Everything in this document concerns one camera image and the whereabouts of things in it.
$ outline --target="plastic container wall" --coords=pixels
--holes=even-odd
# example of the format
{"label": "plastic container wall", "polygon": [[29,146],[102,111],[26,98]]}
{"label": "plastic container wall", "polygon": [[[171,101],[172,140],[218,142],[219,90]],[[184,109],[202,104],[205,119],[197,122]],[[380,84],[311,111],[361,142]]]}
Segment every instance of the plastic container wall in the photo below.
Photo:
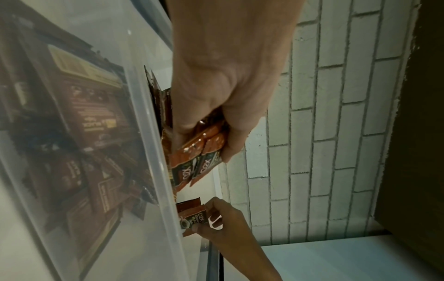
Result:
{"label": "plastic container wall", "polygon": [[57,274],[189,280],[144,72],[171,53],[130,1],[27,4],[0,4],[0,160]]}

